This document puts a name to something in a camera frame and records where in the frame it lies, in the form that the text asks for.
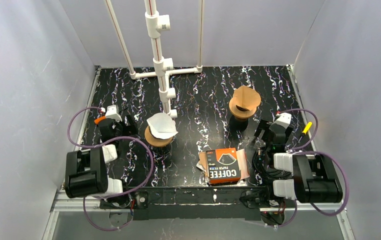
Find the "red and black carafe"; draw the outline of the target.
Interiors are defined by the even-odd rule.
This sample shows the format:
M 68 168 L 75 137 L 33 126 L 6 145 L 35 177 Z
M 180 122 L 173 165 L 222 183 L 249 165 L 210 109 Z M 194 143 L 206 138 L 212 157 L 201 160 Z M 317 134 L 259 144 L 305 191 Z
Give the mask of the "red and black carafe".
M 232 132 L 239 132 L 239 133 L 242 133 L 244 132 L 248 125 L 249 125 L 249 119 L 248 118 L 239 118 L 239 117 L 235 117 L 234 115 L 231 116 L 231 118 L 229 119 L 229 130 Z

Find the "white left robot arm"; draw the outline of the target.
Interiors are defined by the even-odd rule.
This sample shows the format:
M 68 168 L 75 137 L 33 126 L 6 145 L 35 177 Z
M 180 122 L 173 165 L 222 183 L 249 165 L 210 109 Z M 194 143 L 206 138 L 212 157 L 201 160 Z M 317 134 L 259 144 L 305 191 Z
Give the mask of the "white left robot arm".
M 99 118 L 97 126 L 102 140 L 138 133 L 137 125 L 131 115 L 127 123 L 113 118 Z M 123 192 L 123 182 L 109 177 L 106 164 L 117 160 L 123 151 L 119 140 L 107 145 L 72 151 L 66 155 L 65 192 L 69 198 L 110 198 Z

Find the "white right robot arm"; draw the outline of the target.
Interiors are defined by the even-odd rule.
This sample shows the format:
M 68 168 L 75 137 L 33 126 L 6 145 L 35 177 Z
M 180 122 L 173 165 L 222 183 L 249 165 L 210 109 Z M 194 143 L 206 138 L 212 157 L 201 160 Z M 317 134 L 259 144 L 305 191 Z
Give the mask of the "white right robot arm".
M 338 203 L 344 191 L 334 164 L 324 155 L 287 153 L 292 132 L 287 123 L 261 120 L 254 137 L 265 143 L 252 157 L 252 164 L 270 192 L 301 203 Z

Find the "white paper coffee filter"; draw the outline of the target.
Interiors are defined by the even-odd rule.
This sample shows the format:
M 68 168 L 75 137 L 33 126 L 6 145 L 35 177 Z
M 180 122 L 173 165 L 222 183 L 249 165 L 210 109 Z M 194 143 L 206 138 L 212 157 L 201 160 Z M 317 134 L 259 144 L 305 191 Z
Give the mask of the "white paper coffee filter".
M 159 112 L 148 118 L 148 126 L 152 135 L 159 139 L 174 137 L 178 131 L 176 122 L 166 113 Z

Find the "brown paper coffee filter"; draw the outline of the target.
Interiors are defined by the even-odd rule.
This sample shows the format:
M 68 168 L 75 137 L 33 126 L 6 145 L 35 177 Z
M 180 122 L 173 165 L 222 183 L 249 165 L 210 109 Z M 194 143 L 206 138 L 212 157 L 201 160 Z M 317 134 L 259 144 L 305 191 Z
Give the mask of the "brown paper coffee filter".
M 253 88 L 243 85 L 234 90 L 231 102 L 238 110 L 247 112 L 255 110 L 261 104 L 261 96 Z

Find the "wooden ring dripper holder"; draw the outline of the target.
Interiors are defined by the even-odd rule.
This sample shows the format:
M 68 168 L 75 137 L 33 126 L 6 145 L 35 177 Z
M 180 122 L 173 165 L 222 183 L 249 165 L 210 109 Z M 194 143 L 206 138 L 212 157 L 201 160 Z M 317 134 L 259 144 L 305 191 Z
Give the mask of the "wooden ring dripper holder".
M 149 126 L 147 126 L 145 129 L 144 138 L 149 145 L 156 148 L 166 147 L 173 141 L 173 137 L 167 139 L 156 138 L 155 136 L 153 136 Z

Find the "orange coffee filter package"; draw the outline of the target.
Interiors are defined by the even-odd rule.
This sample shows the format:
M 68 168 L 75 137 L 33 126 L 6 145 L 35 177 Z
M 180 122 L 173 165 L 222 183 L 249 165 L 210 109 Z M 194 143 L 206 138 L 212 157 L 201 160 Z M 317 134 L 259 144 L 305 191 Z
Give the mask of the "orange coffee filter package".
M 200 152 L 197 168 L 208 185 L 235 184 L 250 177 L 244 149 L 219 148 Z

